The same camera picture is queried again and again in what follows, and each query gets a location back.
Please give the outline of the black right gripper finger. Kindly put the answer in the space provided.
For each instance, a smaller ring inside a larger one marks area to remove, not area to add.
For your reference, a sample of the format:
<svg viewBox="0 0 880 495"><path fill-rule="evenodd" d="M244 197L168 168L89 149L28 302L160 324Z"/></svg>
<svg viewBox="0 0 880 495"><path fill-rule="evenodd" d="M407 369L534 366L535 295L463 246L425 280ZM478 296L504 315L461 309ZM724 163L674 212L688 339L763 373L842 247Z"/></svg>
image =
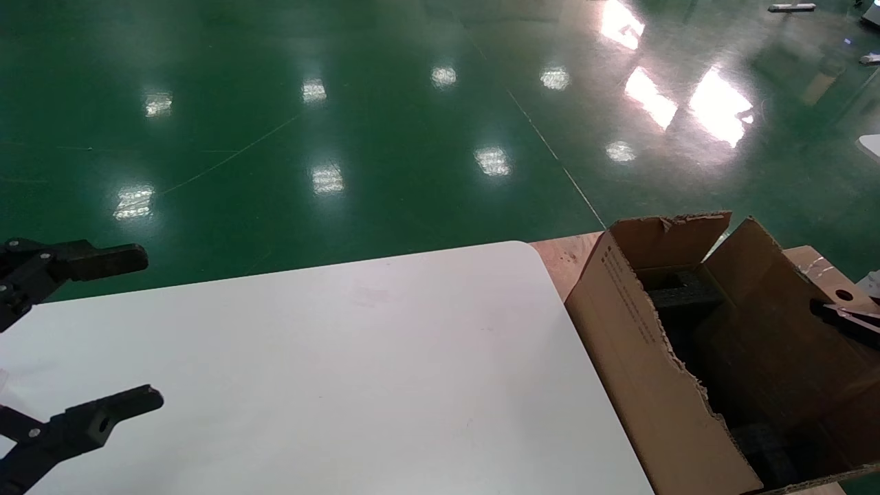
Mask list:
<svg viewBox="0 0 880 495"><path fill-rule="evenodd" d="M822 322L847 338L870 348L879 348L879 316L839 305L812 300L810 310Z"/></svg>

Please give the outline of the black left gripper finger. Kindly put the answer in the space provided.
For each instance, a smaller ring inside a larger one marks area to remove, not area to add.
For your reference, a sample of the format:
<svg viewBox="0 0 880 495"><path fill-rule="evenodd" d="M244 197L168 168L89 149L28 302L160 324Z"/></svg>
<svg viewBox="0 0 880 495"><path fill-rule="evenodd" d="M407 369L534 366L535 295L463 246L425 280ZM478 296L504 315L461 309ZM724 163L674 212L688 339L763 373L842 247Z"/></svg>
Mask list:
<svg viewBox="0 0 880 495"><path fill-rule="evenodd" d="M85 239L63 243L8 239L1 247L1 332L66 282L113 278L148 266L145 249L134 243L99 248Z"/></svg>
<svg viewBox="0 0 880 495"><path fill-rule="evenodd" d="M1 435L14 445L1 460L1 492L25 494L56 465L103 448L120 422L163 406L163 395L150 385L66 408L47 422L3 406Z"/></svg>

